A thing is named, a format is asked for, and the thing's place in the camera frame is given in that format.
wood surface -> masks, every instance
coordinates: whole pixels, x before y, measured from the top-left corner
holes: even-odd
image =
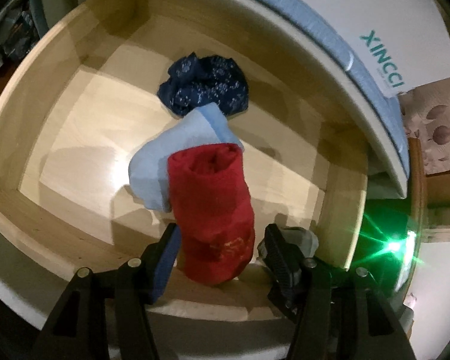
[[[156,241],[172,214],[145,209],[128,162],[178,123],[155,93],[195,51],[243,69],[250,107],[229,120],[244,143],[257,243],[267,224],[312,228],[317,255],[348,268],[363,213],[367,145],[312,70],[273,31],[193,0],[87,0],[39,42],[0,97],[0,232],[65,279],[115,269]],[[174,269],[157,312],[275,318],[255,259],[205,287]]]

navy blue cloth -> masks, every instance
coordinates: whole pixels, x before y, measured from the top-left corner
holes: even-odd
[[[219,55],[198,58],[192,52],[168,69],[170,78],[160,85],[157,96],[178,116],[216,103],[225,116],[248,108],[248,83],[232,58]]]

rolled red sock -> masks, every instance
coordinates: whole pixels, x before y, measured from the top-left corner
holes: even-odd
[[[255,242],[240,147],[219,143],[178,151],[168,157],[168,175],[185,275],[207,285],[238,276]]]

light blue sock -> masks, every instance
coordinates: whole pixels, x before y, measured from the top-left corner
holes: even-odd
[[[195,108],[178,125],[146,143],[132,157],[128,177],[133,193],[149,210],[170,212],[168,201],[167,160],[173,153],[213,143],[236,143],[240,140],[228,128],[227,119],[217,104]]]

screw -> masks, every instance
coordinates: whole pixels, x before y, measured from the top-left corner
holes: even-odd
[[[303,260],[303,265],[305,265],[307,268],[315,268],[317,266],[317,262],[312,258],[307,258]]]
[[[137,259],[137,258],[128,260],[128,266],[132,267],[132,268],[136,268],[136,267],[140,266],[141,263],[142,263],[142,260]]]
[[[361,278],[366,278],[368,275],[368,270],[366,268],[359,266],[357,269],[355,269],[355,273]]]
[[[84,267],[84,268],[78,269],[77,276],[79,278],[86,278],[89,273],[90,273],[90,269]]]

